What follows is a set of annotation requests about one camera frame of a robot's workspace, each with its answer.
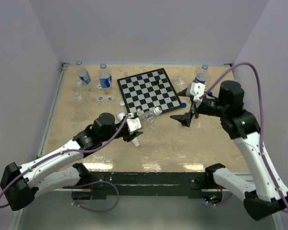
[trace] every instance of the white wall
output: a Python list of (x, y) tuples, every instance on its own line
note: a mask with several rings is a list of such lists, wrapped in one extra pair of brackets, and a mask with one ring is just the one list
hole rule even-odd
[[(268, 2), (236, 63), (241, 61), (249, 61), (258, 69), (263, 91), (265, 143), (288, 186), (288, 0)], [(253, 73), (242, 67), (234, 74), (245, 89), (246, 108), (259, 118)]]
[[(59, 64), (30, 2), (0, 0), (0, 180), (7, 164), (36, 157)], [(11, 216), (0, 209), (0, 230)]]
[(60, 60), (234, 62), (268, 0), (30, 0)]

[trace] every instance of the water bottle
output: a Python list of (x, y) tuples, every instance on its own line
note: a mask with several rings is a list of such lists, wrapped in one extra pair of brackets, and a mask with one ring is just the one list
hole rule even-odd
[(172, 83), (174, 84), (175, 89), (180, 92), (188, 87), (186, 80), (180, 73), (176, 73), (172, 77)]
[(100, 64), (98, 76), (100, 80), (100, 85), (104, 89), (105, 94), (111, 93), (112, 75), (111, 75), (110, 68), (107, 67), (105, 63)]
[(139, 116), (142, 128), (147, 128), (151, 126), (154, 121), (156, 120), (156, 117), (159, 116), (162, 113), (162, 110), (160, 107), (155, 107), (153, 111), (147, 111)]
[(196, 72), (196, 76), (195, 76), (195, 82), (200, 82), (202, 84), (205, 84), (206, 80), (209, 77), (209, 73), (208, 73), (208, 65), (203, 64), (202, 68), (200, 70), (198, 70)]
[[(121, 120), (125, 117), (125, 115), (126, 115), (125, 112), (122, 111), (121, 109), (119, 109), (119, 110), (116, 112), (116, 114), (117, 114), (117, 118), (118, 118), (120, 121), (121, 121)], [(132, 143), (136, 148), (140, 146), (140, 142), (139, 142), (138, 138), (132, 139), (131, 143)]]
[(79, 78), (83, 81), (84, 84), (88, 85), (91, 81), (91, 77), (89, 73), (87, 72), (87, 69), (84, 65), (82, 65), (81, 60), (76, 61), (76, 70), (79, 75)]

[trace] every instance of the black and white checkerboard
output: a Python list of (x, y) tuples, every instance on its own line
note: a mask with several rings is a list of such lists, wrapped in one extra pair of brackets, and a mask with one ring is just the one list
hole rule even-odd
[[(160, 78), (158, 85), (153, 85), (156, 77)], [(118, 79), (128, 113), (135, 113), (138, 108), (144, 112), (160, 107), (162, 112), (181, 108), (181, 101), (164, 69)]]

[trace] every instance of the blue bottle label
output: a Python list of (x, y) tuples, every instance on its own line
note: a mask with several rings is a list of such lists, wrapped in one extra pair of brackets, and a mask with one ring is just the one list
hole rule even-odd
[(81, 79), (82, 81), (84, 81), (85, 84), (88, 84), (88, 83), (90, 83), (90, 81), (91, 81), (91, 77), (90, 77), (90, 75), (89, 75), (88, 72), (86, 72), (86, 75), (85, 75), (84, 77), (80, 77), (80, 79)]
[(100, 79), (100, 85), (102, 88), (109, 88), (111, 86), (112, 82), (112, 75), (110, 77), (105, 78), (105, 79)]

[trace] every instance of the beige table surface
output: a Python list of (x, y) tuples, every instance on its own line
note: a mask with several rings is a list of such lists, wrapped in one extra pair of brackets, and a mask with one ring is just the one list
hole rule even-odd
[[(194, 66), (110, 66), (113, 81), (112, 97), (114, 102), (104, 100), (99, 102), (99, 96), (107, 97), (102, 90), (97, 89), (98, 66), (88, 66), (88, 72), (92, 78), (92, 89), (87, 95), (90, 101), (89, 109), (92, 109), (89, 119), (82, 119), (77, 110), (74, 98), (74, 80), (77, 78), (75, 67), (68, 68), (64, 85), (61, 91), (58, 107), (53, 115), (53, 125), (49, 137), (46, 153), (52, 152), (72, 139), (79, 131), (98, 118), (103, 112), (116, 114), (118, 109), (126, 112), (119, 102), (122, 96), (116, 79), (139, 74), (142, 72), (164, 68), (171, 79), (176, 73), (180, 73), (191, 82), (194, 79)], [(210, 86), (228, 67), (209, 67), (210, 78), (206, 85)], [(232, 73), (225, 80), (232, 80)], [(219, 85), (212, 92), (218, 96)], [(204, 167), (215, 163), (222, 163), (232, 172), (248, 172), (248, 167), (228, 134), (222, 129), (217, 117), (200, 115), (194, 119), (190, 128), (183, 127), (170, 115), (183, 114), (189, 111), (187, 108), (177, 109), (160, 115), (155, 122), (155, 129), (148, 129), (139, 136), (140, 147), (135, 148), (132, 143), (116, 139), (104, 149), (88, 156), (80, 162), (90, 171), (127, 171), (127, 172), (194, 172), (203, 171)]]

